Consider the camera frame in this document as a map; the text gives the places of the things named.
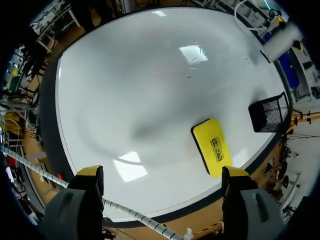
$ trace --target yellow sponge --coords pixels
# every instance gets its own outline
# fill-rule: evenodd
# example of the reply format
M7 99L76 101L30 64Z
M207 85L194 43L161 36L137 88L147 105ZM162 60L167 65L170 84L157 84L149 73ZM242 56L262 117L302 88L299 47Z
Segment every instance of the yellow sponge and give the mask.
M227 140L220 122L208 119L193 128L192 136L199 149L206 171L213 177L222 175L222 167L232 166Z

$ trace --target cable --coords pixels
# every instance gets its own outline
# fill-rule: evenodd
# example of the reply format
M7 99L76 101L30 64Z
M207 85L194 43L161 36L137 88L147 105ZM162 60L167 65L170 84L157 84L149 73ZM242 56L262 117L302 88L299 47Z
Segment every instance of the cable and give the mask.
M36 173L40 174L41 176L45 177L46 179L49 179L50 181L52 181L52 182L54 182L64 188L68 187L68 185L69 185L68 182L63 181L60 178L42 170L41 168L37 167L36 165L30 163L27 159L18 155L16 152L4 147L3 145L1 145L0 150L3 153L7 154L8 156L17 160L18 162L22 163L26 167L30 168L31 170L33 170ZM120 212L128 214L129 216L135 218L139 222L143 223L147 227L151 228L152 230L154 230L155 232L157 232L158 234L164 236L165 238L167 238L169 240L189 240L187 237L180 236L178 233L175 233L174 231L163 226L162 224L152 220L151 218L149 218L149 217L147 217L147 216L145 216L135 210L132 210L128 207L117 204L113 201L106 200L104 198L102 198L102 202L103 202L104 206L108 206L110 209L115 209Z
M297 139L313 139L313 138L320 138L320 136L293 136L291 138L288 139L288 142L291 142L293 140L297 140Z
M267 2L267 0L264 0L264 3L265 3L265 5L266 5L266 7L267 7L269 10L271 10L271 7L270 7L269 3Z
M234 8L234 21L235 21L235 24L241 29L241 27L238 25L238 21L239 21L239 19L237 18L237 10L238 10L238 8L239 8L239 6L241 5L241 4L244 4L245 2L247 2L248 0L244 0L244 1L241 1L241 2L239 2L236 6L235 6L235 8ZM261 30L264 30L265 29L265 27L263 26L263 27L258 27L258 28L254 28L254 27L247 27L247 26L245 26L247 29L249 29L249 30L251 30L251 31L261 31Z

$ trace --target white tabletop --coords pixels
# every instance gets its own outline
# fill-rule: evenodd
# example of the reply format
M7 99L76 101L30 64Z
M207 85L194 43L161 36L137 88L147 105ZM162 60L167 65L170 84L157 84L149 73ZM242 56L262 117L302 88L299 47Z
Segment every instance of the white tabletop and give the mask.
M74 173L104 171L104 198L161 216L221 187L191 135L219 119L235 167L272 139L255 133L248 106L284 91L261 44L233 16L200 8L129 15L81 38L59 61L56 113ZM110 209L114 222L133 219Z

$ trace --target wooden floor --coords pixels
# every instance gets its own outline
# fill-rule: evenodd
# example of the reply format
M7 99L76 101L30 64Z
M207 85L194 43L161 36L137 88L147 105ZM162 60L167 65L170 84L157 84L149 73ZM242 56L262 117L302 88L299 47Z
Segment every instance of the wooden floor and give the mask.
M181 4L181 1L170 1L170 0L164 0L164 2L167 2L169 5L178 5ZM100 22L99 17L95 14L95 12L92 13L93 15L93 22L95 25L97 25ZM52 54L49 56L49 59L53 58L56 54L58 54L62 49L64 49L66 46L68 46L70 43L72 43L75 39L80 37L84 33L83 29L81 27L72 26L70 29L66 32L66 38L60 42L57 42L54 45ZM38 86L38 80L33 79L30 83L29 88L35 89ZM26 132L24 134L23 139L23 148L26 153L26 155L32 155L36 153L41 153L43 150L41 146L38 146L36 143L36 140L32 137L30 137L29 133ZM274 157L276 161L279 160L280 157L280 151L281 146L277 145L269 154L269 156L265 159L263 164L251 175L252 179L257 181L258 185L262 187L266 181L268 180L267 177L265 177L265 169L267 166L267 163L269 162L270 158ZM46 159L40 159L41 162L46 162ZM40 176L33 172L29 171L32 181L35 185L36 190L38 191L39 195L43 199L43 202L46 204L48 203L56 194L56 191L50 191L51 187L46 183L42 182ZM198 210L194 213L191 213L189 215L186 215L182 218L166 222L166 226L173 231L184 235L187 231L187 228L192 229L192 233L200 232L203 229L209 228L210 226L218 223L220 220L222 220L222 199L219 199L218 201L208 205L207 207ZM198 239L200 237L203 237L207 235L208 233L212 233L216 231L217 229L220 229L222 226L221 224L218 224L206 231L203 231L199 234L196 234L194 236L194 239ZM122 240L162 240L165 239L161 235L157 234L153 230L147 228L147 227L136 227L136 228L126 228L126 229L110 229L112 232L116 233L117 239Z

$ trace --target wire mesh container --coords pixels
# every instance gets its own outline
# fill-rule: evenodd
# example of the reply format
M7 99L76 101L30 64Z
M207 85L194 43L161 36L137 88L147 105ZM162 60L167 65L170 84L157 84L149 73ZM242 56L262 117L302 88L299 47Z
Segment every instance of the wire mesh container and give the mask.
M253 130L256 133L281 132L288 114L288 100L285 92L249 106Z

